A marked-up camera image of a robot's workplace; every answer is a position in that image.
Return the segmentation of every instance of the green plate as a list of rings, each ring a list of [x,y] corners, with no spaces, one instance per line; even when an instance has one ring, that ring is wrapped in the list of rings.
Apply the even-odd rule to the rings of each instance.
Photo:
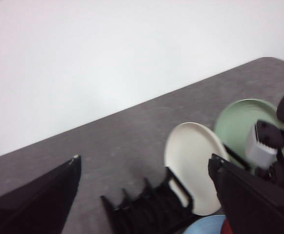
[[[259,119],[284,129],[284,124],[277,119],[276,107],[273,104],[248,98],[228,105],[219,115],[214,132],[225,145],[245,159],[248,132]],[[230,161],[238,164],[232,157]]]

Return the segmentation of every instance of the red object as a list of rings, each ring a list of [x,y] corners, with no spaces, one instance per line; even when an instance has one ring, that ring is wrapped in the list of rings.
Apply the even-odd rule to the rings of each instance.
[[[223,225],[221,228],[221,234],[233,234],[232,229],[227,219],[225,219],[223,222]]]

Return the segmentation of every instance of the white plate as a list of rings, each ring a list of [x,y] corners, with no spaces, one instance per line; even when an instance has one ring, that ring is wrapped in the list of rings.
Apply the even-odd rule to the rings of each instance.
[[[209,215],[221,207],[214,183],[208,175],[208,160],[212,153],[228,160],[218,137],[199,123],[188,122],[175,127],[165,147],[165,166],[172,170],[192,195],[192,212],[197,215]],[[173,181],[169,185],[183,206],[187,206],[185,194]]]

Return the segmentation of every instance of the gray table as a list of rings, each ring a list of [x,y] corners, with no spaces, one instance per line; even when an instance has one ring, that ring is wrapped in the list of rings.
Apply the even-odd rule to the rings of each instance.
[[[0,195],[82,155],[81,183],[63,233],[111,233],[100,195],[118,204],[121,188],[135,196],[145,176],[158,185],[165,141],[176,125],[193,121],[212,128],[233,101],[254,97],[277,105],[283,95],[284,61],[257,59],[1,156]]]

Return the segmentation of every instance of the white wall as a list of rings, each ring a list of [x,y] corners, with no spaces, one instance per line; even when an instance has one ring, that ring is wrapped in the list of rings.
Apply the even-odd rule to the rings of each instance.
[[[0,0],[0,155],[284,59],[284,1]]]

